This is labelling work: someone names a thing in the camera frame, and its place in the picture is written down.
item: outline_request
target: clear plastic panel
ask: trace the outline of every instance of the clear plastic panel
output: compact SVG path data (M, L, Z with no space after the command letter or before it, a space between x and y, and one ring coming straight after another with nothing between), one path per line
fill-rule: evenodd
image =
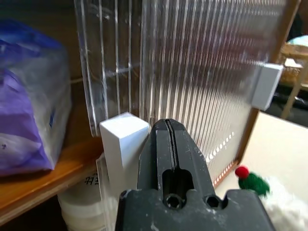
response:
M287 0L75 0L92 134L129 111L183 123L212 179L234 160Z

